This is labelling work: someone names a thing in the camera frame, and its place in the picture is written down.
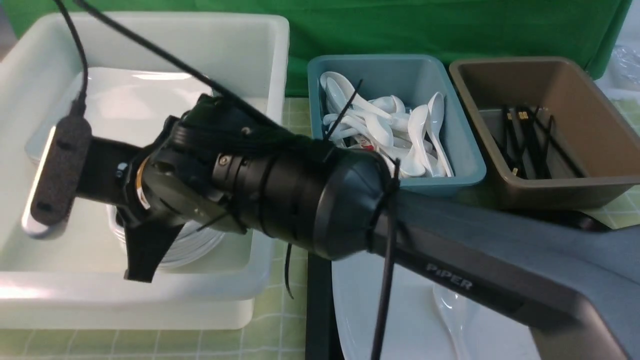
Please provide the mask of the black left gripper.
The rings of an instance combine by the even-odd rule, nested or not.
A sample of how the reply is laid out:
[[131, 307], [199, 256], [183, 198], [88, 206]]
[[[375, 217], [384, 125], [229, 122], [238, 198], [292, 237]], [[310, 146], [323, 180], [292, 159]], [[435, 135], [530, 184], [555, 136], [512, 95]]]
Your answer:
[[113, 205], [125, 233], [128, 281], [150, 283], [186, 226], [244, 235], [259, 189], [240, 195], [238, 177], [275, 149], [281, 126], [248, 104], [201, 95], [169, 116], [156, 139], [138, 148], [92, 137], [75, 195]]

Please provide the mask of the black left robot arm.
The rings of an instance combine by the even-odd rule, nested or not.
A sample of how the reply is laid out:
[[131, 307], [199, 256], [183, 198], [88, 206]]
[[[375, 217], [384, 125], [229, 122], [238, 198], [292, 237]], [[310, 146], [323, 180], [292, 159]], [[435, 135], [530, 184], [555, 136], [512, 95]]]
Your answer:
[[539, 333], [543, 358], [639, 358], [639, 227], [591, 232], [399, 189], [380, 155], [293, 134], [203, 94], [150, 145], [92, 137], [75, 194], [115, 205], [125, 278], [150, 283], [187, 221], [253, 229], [327, 260], [385, 257], [375, 359], [395, 264]]

